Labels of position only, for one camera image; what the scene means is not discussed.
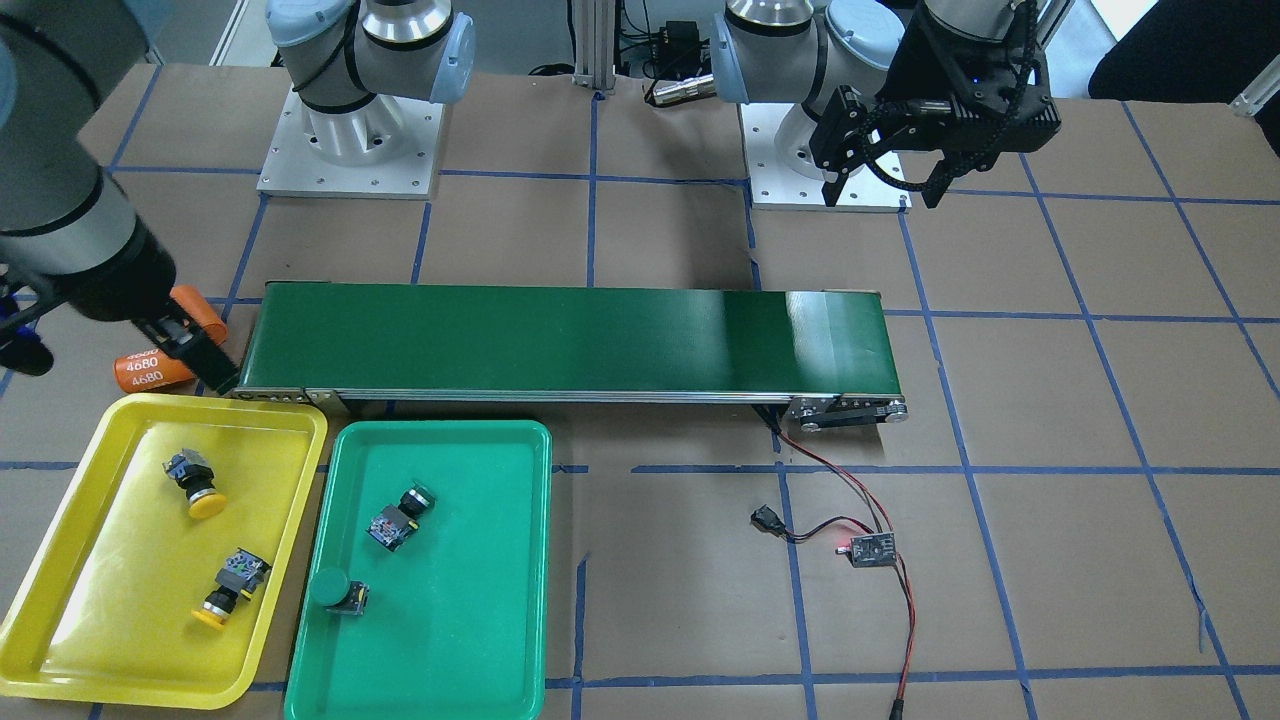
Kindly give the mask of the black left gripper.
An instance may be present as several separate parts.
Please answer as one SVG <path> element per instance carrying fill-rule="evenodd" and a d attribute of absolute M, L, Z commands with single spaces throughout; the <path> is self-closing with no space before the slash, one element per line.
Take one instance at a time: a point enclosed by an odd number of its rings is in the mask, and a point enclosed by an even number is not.
<path fill-rule="evenodd" d="M 865 105 L 840 85 L 810 137 L 820 191 L 835 208 L 849 178 L 886 174 L 870 135 L 893 151 L 941 151 L 922 200 L 937 208 L 951 186 L 988 172 L 1004 152 L 1034 152 L 1061 129 L 1051 96 L 1038 10 L 916 10 L 882 90 Z"/>

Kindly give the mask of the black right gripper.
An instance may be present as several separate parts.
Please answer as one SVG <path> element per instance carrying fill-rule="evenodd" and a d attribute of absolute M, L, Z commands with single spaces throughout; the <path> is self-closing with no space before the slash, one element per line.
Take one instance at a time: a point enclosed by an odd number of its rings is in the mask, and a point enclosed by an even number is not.
<path fill-rule="evenodd" d="M 146 225 L 137 225 L 105 263 L 70 274 L 18 265 L 12 281 L 36 291 L 38 302 L 3 320 L 1 366 L 23 375 L 45 375 L 54 356 L 33 319 L 68 304 L 96 322 L 132 322 L 166 356 L 186 365 L 219 395 L 233 391 L 241 369 L 172 297 L 177 266 Z"/>

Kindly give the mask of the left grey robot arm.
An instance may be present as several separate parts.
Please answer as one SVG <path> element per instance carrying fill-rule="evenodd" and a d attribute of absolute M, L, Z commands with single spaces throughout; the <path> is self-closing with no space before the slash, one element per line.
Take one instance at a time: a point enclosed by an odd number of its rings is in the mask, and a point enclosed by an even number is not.
<path fill-rule="evenodd" d="M 1065 1 L 728 1 L 716 92 L 740 108 L 765 209 L 936 208 L 959 178 L 1061 127 L 1044 41 Z"/>

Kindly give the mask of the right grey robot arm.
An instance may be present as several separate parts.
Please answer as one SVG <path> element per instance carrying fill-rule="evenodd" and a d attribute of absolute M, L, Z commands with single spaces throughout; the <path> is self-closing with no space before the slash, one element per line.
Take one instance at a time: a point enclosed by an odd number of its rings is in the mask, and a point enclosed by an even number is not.
<path fill-rule="evenodd" d="M 173 297 L 177 270 L 82 124 L 161 1 L 3 4 L 3 365 L 42 375 L 31 324 L 61 305 L 127 322 L 220 395 L 746 402 L 897 395 L 868 292 L 275 282 L 246 364 Z"/>

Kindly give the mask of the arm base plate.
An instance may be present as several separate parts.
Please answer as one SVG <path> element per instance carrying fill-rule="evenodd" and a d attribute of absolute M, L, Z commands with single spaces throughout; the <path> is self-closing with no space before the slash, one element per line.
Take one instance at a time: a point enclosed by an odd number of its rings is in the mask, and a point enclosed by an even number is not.
<path fill-rule="evenodd" d="M 285 97 L 257 190 L 278 197 L 428 200 L 448 108 L 378 95 L 346 114 Z"/>
<path fill-rule="evenodd" d="M 860 169 L 838 201 L 826 206 L 826 177 L 814 165 L 808 141 L 817 123 L 799 104 L 751 102 L 739 106 L 742 147 L 753 202 L 765 210 L 897 213 L 911 201 L 906 192 Z"/>

